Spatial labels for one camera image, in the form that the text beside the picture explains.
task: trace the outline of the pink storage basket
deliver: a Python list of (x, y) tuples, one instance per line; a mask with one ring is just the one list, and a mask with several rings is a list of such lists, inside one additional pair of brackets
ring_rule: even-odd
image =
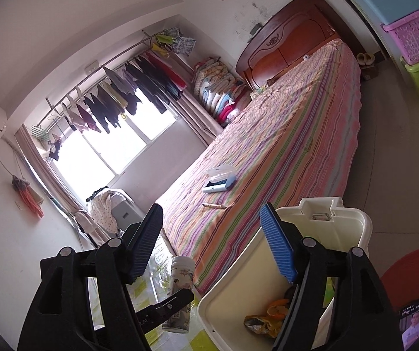
[(390, 25), (383, 25), (410, 65), (419, 62), (419, 10)]

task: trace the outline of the smartphone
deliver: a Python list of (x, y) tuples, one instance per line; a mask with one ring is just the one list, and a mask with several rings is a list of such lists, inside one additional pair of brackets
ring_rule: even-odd
[(403, 307), (399, 318), (401, 339), (406, 351), (419, 338), (419, 299)]
[(227, 191), (234, 185), (236, 177), (234, 175), (229, 176), (225, 180), (220, 180), (219, 182), (208, 182), (206, 186), (203, 187), (204, 193), (217, 193), (219, 191)]

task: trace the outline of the plastic bottle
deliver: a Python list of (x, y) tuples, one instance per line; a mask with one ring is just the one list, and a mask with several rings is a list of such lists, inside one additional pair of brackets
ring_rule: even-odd
[[(170, 267), (170, 286), (167, 296), (173, 295), (180, 289), (192, 290), (194, 273), (195, 261), (191, 257), (174, 257)], [(188, 333), (190, 328), (190, 311), (191, 305), (188, 304), (164, 322), (162, 329), (173, 333)]]

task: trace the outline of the red stool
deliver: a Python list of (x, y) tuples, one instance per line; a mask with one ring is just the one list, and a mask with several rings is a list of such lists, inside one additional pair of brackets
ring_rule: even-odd
[(398, 260), (381, 280), (395, 311), (419, 299), (419, 250)]

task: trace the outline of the window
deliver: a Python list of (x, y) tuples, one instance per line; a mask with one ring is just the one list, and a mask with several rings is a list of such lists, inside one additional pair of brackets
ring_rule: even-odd
[(119, 117), (120, 127), (109, 125), (107, 134), (94, 130), (73, 132), (53, 161), (78, 198), (85, 201), (95, 190), (119, 177), (133, 159), (164, 132), (176, 118), (171, 111), (160, 113), (140, 91), (136, 114)]

